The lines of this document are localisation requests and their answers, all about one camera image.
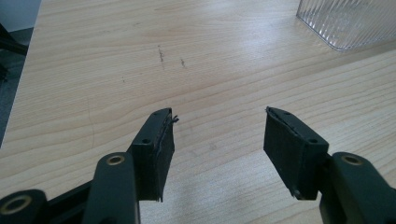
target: wood grain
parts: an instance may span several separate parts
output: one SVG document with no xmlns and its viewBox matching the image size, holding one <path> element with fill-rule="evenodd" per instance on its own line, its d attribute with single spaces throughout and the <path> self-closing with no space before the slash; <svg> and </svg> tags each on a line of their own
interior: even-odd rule
<svg viewBox="0 0 396 224">
<path fill-rule="evenodd" d="M 320 223 L 262 150 L 268 105 L 396 186 L 396 43 L 338 52 L 299 0 L 43 0 L 0 149 L 0 196 L 51 199 L 171 106 L 176 153 L 143 223 Z"/>
</svg>

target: gray floor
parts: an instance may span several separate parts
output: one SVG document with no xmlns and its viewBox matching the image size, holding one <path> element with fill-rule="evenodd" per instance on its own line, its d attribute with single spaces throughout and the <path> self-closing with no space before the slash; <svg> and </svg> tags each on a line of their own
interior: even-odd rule
<svg viewBox="0 0 396 224">
<path fill-rule="evenodd" d="M 10 33 L 18 42 L 28 45 L 32 37 L 32 29 Z M 3 144 L 9 114 L 14 103 L 15 93 L 20 82 L 25 57 L 0 49 L 0 64 L 7 70 L 6 80 L 0 83 L 0 147 Z"/>
</svg>

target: clear plastic container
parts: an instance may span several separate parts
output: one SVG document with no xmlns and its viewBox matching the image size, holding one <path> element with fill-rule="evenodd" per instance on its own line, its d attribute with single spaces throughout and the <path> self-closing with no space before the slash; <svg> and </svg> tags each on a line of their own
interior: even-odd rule
<svg viewBox="0 0 396 224">
<path fill-rule="evenodd" d="M 396 0 L 301 0 L 297 17 L 337 50 L 396 37 Z"/>
</svg>

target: screw hole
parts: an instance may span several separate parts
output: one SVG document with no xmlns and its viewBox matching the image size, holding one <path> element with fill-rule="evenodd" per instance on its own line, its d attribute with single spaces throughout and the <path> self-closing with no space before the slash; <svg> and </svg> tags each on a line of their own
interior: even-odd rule
<svg viewBox="0 0 396 224">
<path fill-rule="evenodd" d="M 149 140 L 149 139 L 147 139 L 147 138 L 145 138 L 145 139 L 143 139 L 142 140 L 142 143 L 143 144 L 149 144 L 151 141 Z"/>
<path fill-rule="evenodd" d="M 112 157 L 108 158 L 106 162 L 109 165 L 118 165 L 118 164 L 122 163 L 123 161 L 125 161 L 125 158 L 123 156 L 112 156 Z"/>
<path fill-rule="evenodd" d="M 341 157 L 343 161 L 351 165 L 362 165 L 363 162 L 354 156 L 343 156 Z"/>
<path fill-rule="evenodd" d="M 21 211 L 23 208 L 27 207 L 32 202 L 32 197 L 27 194 L 17 196 L 8 202 L 6 202 L 0 208 L 0 214 L 2 215 L 12 215 Z"/>
</svg>

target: table surface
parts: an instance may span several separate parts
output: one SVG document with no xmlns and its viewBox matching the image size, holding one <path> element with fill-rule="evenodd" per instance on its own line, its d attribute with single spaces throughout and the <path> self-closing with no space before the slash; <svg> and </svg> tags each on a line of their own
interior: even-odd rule
<svg viewBox="0 0 396 224">
<path fill-rule="evenodd" d="M 262 150 L 265 107 L 295 114 L 396 186 L 396 43 L 339 52 L 299 0 L 43 0 L 3 147 L 0 196 L 56 197 L 173 107 L 164 202 L 143 223 L 319 223 Z"/>
</svg>

